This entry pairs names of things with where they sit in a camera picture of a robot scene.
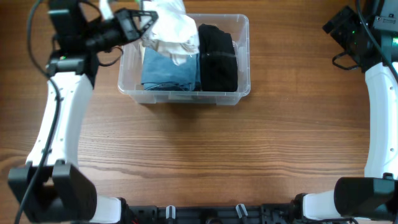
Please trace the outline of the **white printed t-shirt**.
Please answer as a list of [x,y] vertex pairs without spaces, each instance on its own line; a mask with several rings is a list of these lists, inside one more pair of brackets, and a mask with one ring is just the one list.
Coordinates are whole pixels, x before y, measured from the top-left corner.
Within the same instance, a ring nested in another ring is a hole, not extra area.
[[145,11],[154,11],[158,19],[142,37],[142,45],[173,61],[184,64],[199,54],[199,36],[196,22],[186,14],[182,0],[142,1]]

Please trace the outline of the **blue cloth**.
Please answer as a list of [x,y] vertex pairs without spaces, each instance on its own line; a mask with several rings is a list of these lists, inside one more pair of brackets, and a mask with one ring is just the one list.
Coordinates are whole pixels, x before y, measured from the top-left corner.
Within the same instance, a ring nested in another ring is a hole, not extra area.
[[189,55],[185,63],[176,65],[170,58],[146,48],[141,84],[145,90],[195,91],[201,85],[198,56]]

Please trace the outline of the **dark teal cloth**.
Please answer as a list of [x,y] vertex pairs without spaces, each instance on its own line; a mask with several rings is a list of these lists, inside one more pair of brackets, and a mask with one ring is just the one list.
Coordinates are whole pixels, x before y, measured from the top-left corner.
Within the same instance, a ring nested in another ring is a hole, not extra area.
[[202,24],[200,39],[200,81],[203,91],[235,92],[238,64],[231,34]]

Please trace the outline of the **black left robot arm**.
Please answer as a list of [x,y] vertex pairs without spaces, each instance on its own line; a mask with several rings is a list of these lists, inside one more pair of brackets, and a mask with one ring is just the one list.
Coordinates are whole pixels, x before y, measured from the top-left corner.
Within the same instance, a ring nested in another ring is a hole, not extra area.
[[19,202],[15,220],[32,223],[137,223],[123,198],[98,195],[78,168],[81,123],[101,66],[98,54],[139,40],[158,13],[122,8],[107,1],[89,21],[81,1],[49,1],[55,28],[53,50],[41,73],[48,95],[38,138],[25,165],[9,171],[8,184]]

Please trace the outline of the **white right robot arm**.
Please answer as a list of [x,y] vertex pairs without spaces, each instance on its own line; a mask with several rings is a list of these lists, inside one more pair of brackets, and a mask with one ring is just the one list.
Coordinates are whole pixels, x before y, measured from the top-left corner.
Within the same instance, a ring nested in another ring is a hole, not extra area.
[[397,223],[397,1],[355,0],[323,30],[364,73],[369,94],[369,152],[363,177],[341,177],[334,189],[299,194],[288,223]]

